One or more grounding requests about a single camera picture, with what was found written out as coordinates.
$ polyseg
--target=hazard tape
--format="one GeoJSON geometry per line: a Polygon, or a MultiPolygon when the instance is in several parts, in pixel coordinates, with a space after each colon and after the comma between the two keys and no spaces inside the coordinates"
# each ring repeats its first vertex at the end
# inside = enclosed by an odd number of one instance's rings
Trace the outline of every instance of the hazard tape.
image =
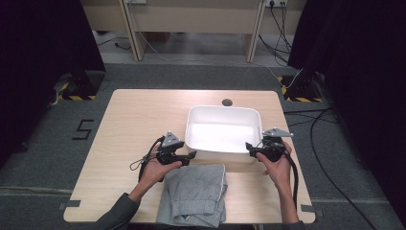
{"type": "Polygon", "coordinates": [[[69,101],[85,101],[85,100],[95,100],[96,96],[77,96],[77,95],[64,95],[63,92],[68,88],[69,82],[63,84],[60,89],[59,99],[60,100],[69,100],[69,101]]]}
{"type": "MultiPolygon", "coordinates": [[[[283,77],[278,77],[278,80],[280,81],[281,84],[283,84],[283,77]]],[[[321,103],[323,100],[317,95],[316,92],[314,92],[313,97],[297,97],[295,94],[297,92],[294,92],[294,89],[291,88],[286,88],[282,86],[281,88],[282,94],[285,100],[289,102],[300,102],[300,103],[321,103]]]]}
{"type": "Polygon", "coordinates": [[[60,100],[69,100],[69,101],[85,101],[85,100],[95,100],[96,96],[67,96],[67,95],[59,95],[60,100]]]}

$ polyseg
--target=wrist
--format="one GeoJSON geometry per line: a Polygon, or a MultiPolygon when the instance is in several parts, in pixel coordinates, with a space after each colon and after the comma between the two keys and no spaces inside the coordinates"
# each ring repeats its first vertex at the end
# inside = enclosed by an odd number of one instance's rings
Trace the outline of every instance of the wrist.
{"type": "Polygon", "coordinates": [[[292,197],[292,189],[290,188],[290,184],[276,185],[276,187],[280,196],[292,197]]]}
{"type": "Polygon", "coordinates": [[[147,191],[152,187],[152,185],[140,181],[135,188],[128,195],[133,201],[140,203],[141,198],[147,193],[147,191]]]}

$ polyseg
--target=white tub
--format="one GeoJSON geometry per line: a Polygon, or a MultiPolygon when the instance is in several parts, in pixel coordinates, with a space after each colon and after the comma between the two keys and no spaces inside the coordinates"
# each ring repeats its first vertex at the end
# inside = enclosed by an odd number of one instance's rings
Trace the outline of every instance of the white tub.
{"type": "Polygon", "coordinates": [[[245,142],[262,139],[259,113],[252,108],[200,105],[189,111],[185,144],[196,160],[211,163],[252,163],[245,142]]]}

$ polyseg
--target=wire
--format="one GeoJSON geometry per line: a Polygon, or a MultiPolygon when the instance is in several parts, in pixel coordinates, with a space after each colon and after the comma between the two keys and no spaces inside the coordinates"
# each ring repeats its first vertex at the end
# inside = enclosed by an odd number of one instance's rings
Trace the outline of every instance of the wire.
{"type": "Polygon", "coordinates": [[[294,183],[293,183],[293,202],[295,203],[295,209],[298,209],[298,189],[299,189],[299,173],[298,173],[298,168],[295,164],[295,162],[293,161],[292,157],[290,156],[290,152],[287,151],[287,149],[281,149],[280,147],[278,147],[278,145],[276,145],[277,143],[272,141],[271,139],[267,139],[266,142],[263,142],[263,139],[257,144],[257,147],[262,144],[262,149],[265,149],[265,146],[267,146],[269,143],[275,144],[273,145],[273,147],[275,149],[277,149],[279,152],[281,152],[287,159],[287,161],[289,161],[290,165],[292,166],[292,170],[293,170],[293,177],[294,177],[294,183]]]}
{"type": "Polygon", "coordinates": [[[147,153],[145,156],[143,156],[143,158],[139,159],[138,161],[135,161],[135,162],[131,163],[131,164],[129,165],[129,168],[130,168],[132,171],[136,171],[136,170],[140,167],[140,165],[144,164],[145,162],[148,162],[149,160],[154,159],[154,158],[150,158],[150,159],[149,159],[149,157],[150,157],[151,154],[152,154],[153,148],[156,146],[156,144],[158,144],[159,142],[162,142],[163,140],[164,140],[163,137],[158,138],[158,139],[152,144],[152,146],[151,146],[151,148],[149,149],[148,153],[147,153]],[[133,169],[132,166],[133,166],[134,164],[136,164],[136,163],[139,163],[139,164],[138,164],[138,166],[137,166],[135,169],[133,169]]]}
{"type": "Polygon", "coordinates": [[[121,46],[118,42],[114,43],[114,45],[115,45],[116,47],[120,47],[120,48],[122,48],[122,49],[124,49],[124,50],[129,50],[129,49],[131,49],[131,46],[130,46],[130,47],[124,47],[124,46],[121,46]]]}
{"type": "Polygon", "coordinates": [[[329,108],[322,108],[322,109],[308,109],[308,110],[296,110],[296,111],[286,111],[283,114],[290,114],[290,113],[303,113],[303,112],[323,112],[329,108]]]}
{"type": "MultiPolygon", "coordinates": [[[[131,17],[130,23],[131,23],[131,25],[132,25],[134,18],[133,18],[133,16],[132,16],[132,12],[131,12],[131,8],[130,8],[130,7],[128,7],[128,10],[129,10],[129,14],[130,14],[130,17],[131,17]]],[[[276,75],[274,74],[274,72],[273,72],[269,67],[264,66],[264,65],[262,65],[262,64],[255,63],[255,62],[250,62],[250,63],[238,63],[238,62],[233,62],[233,61],[228,61],[228,60],[207,60],[207,59],[204,59],[204,58],[200,58],[200,59],[184,59],[184,58],[179,58],[179,57],[177,57],[177,58],[165,58],[165,57],[162,57],[161,54],[159,54],[159,52],[156,51],[156,50],[152,47],[152,45],[147,41],[147,39],[143,36],[143,34],[142,34],[141,32],[138,32],[138,33],[140,34],[140,36],[141,36],[141,38],[143,39],[143,41],[147,44],[147,46],[148,46],[155,54],[157,54],[157,55],[158,55],[158,58],[161,59],[161,60],[165,60],[165,61],[176,61],[176,60],[181,60],[181,61],[203,61],[203,62],[209,62],[209,63],[217,63],[217,64],[218,64],[218,63],[228,63],[228,64],[242,65],[242,66],[257,65],[257,66],[261,66],[261,67],[264,67],[264,68],[266,68],[267,70],[269,70],[269,72],[272,74],[272,76],[274,76],[275,79],[277,79],[277,81],[278,81],[278,83],[280,84],[280,86],[281,86],[281,87],[285,87],[286,89],[293,85],[293,82],[295,81],[295,79],[299,76],[299,74],[300,74],[300,73],[302,72],[302,70],[303,70],[303,69],[298,70],[298,72],[296,73],[296,75],[295,75],[295,77],[293,78],[292,82],[290,82],[290,84],[289,84],[288,86],[285,86],[285,85],[283,85],[283,84],[279,81],[279,77],[276,76],[276,75]]]]}
{"type": "Polygon", "coordinates": [[[328,181],[334,186],[334,188],[349,202],[349,204],[361,215],[361,217],[367,222],[367,224],[371,227],[371,229],[376,229],[373,224],[370,222],[370,220],[362,213],[362,211],[350,200],[350,198],[340,189],[338,186],[335,184],[335,182],[331,179],[331,177],[328,175],[327,171],[325,170],[325,167],[323,166],[322,162],[319,159],[319,156],[317,155],[316,149],[314,147],[314,142],[313,142],[313,128],[316,125],[316,123],[320,120],[320,118],[323,116],[325,112],[330,110],[330,108],[326,109],[325,111],[322,111],[314,120],[313,124],[311,124],[310,127],[310,144],[311,148],[313,150],[314,156],[316,157],[316,160],[322,169],[323,173],[325,174],[326,178],[328,181]]]}
{"type": "Polygon", "coordinates": [[[289,52],[286,52],[286,51],[283,51],[283,50],[277,50],[277,49],[273,48],[272,46],[268,45],[265,41],[263,41],[262,36],[261,36],[260,34],[258,35],[258,37],[259,37],[259,39],[262,41],[263,45],[264,45],[266,48],[271,49],[272,52],[273,52],[273,51],[278,51],[278,52],[281,52],[281,53],[284,53],[284,54],[290,54],[289,52]]]}
{"type": "MultiPolygon", "coordinates": [[[[312,119],[310,119],[308,121],[305,121],[305,122],[299,122],[299,123],[289,125],[289,127],[293,127],[293,126],[301,125],[301,124],[306,124],[306,123],[309,123],[309,122],[313,121],[314,119],[316,119],[316,117],[312,117],[312,116],[308,116],[308,115],[304,115],[304,114],[297,114],[297,113],[289,113],[289,114],[285,114],[285,115],[295,115],[295,116],[302,116],[302,117],[312,118],[312,119]]],[[[320,119],[320,120],[322,120],[324,122],[328,122],[328,123],[339,124],[338,121],[329,121],[329,120],[326,120],[326,119],[320,119]]]]}
{"type": "Polygon", "coordinates": [[[280,66],[287,66],[287,65],[285,65],[285,64],[281,64],[279,61],[278,61],[278,59],[280,59],[281,61],[283,61],[284,63],[286,63],[287,64],[287,60],[286,59],[284,59],[284,58],[282,58],[279,54],[277,54],[277,52],[276,51],[278,51],[278,46],[279,46],[279,43],[280,43],[280,41],[281,41],[281,39],[284,41],[284,43],[285,43],[285,46],[286,46],[286,50],[287,50],[287,53],[288,54],[290,54],[290,48],[291,48],[291,45],[290,45],[290,43],[289,43],[289,41],[287,40],[287,38],[286,38],[286,35],[285,35],[285,32],[284,32],[284,23],[285,23],[285,20],[286,20],[286,5],[284,4],[284,2],[282,2],[281,3],[282,4],[282,26],[280,25],[280,23],[278,22],[278,20],[277,20],[277,18],[276,18],[276,16],[275,16],[275,14],[274,14],[274,12],[273,12],[273,5],[271,5],[271,7],[270,7],[270,11],[271,11],[271,14],[272,14],[272,17],[274,18],[274,20],[275,20],[275,23],[277,24],[277,26],[278,26],[278,30],[280,31],[280,36],[279,36],[279,38],[278,38],[278,41],[277,41],[277,44],[276,44],[276,47],[275,47],[275,52],[273,52],[273,50],[271,51],[271,53],[272,54],[274,54],[274,58],[275,58],[275,61],[280,65],[280,66]]]}
{"type": "Polygon", "coordinates": [[[129,39],[129,38],[128,37],[121,37],[121,36],[114,37],[114,38],[108,39],[108,40],[106,40],[106,41],[104,41],[102,43],[99,43],[98,46],[103,45],[103,44],[105,44],[105,43],[107,43],[109,41],[116,40],[116,39],[129,39]]]}

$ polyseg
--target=gray towel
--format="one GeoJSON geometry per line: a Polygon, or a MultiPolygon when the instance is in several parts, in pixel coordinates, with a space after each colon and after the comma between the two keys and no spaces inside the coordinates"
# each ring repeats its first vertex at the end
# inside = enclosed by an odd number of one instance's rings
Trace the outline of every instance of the gray towel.
{"type": "Polygon", "coordinates": [[[190,165],[165,176],[157,222],[218,227],[225,221],[224,165],[190,165]]]}

